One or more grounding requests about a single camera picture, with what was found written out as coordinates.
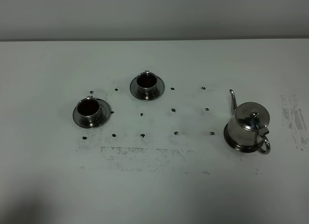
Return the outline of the steel teacup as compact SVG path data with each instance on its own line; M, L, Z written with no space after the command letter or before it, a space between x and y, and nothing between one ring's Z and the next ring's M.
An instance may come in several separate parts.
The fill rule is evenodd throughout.
M157 88L157 76L149 71L145 71L137 76L138 90L143 94L153 94Z
M78 102L77 113L82 121L94 122L100 116L100 104L95 98L89 96Z

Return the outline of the far steel teacup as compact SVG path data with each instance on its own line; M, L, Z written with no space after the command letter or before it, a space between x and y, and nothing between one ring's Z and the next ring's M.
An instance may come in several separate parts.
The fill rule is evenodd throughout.
M77 113L82 121L94 122L100 116L100 104L95 98L89 96L78 102Z

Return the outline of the stainless steel teapot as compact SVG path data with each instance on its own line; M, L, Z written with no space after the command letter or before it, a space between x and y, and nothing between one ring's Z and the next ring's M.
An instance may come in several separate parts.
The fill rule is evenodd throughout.
M227 123L227 130L230 137L240 145L253 146L255 142L263 142L257 151L262 154L270 153L271 146L267 138L267 128L270 116L267 109L256 102L245 102L237 104L235 93L229 90L231 95L232 117Z

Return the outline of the teapot steel saucer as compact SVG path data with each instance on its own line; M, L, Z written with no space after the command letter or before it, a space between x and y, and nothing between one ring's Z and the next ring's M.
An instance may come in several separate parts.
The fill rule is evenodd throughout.
M224 128L224 138L227 144L234 150L238 152L242 152L242 153L253 153L257 151L257 147L261 147L263 145L262 141L259 143L255 142L256 145L253 145L253 146L244 146L244 145L238 144L230 137L228 130L227 130L227 126L228 125L226 125Z

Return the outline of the near steel teacup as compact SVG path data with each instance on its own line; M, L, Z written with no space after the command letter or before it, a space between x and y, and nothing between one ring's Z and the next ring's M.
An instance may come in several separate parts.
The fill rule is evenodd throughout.
M143 94L153 94L157 88L157 76L149 71L145 71L137 76L138 90Z

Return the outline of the near steel saucer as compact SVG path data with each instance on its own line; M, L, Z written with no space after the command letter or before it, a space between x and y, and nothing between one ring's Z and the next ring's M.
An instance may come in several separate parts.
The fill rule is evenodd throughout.
M142 101L152 101L163 95L165 84L155 74L144 72L131 81L129 89L135 98Z

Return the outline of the far steel saucer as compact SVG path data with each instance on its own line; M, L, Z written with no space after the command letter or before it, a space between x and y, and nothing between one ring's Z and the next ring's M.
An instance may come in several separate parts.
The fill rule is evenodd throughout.
M112 109L106 101L88 96L77 103L72 118L79 127L94 129L107 123L111 114Z

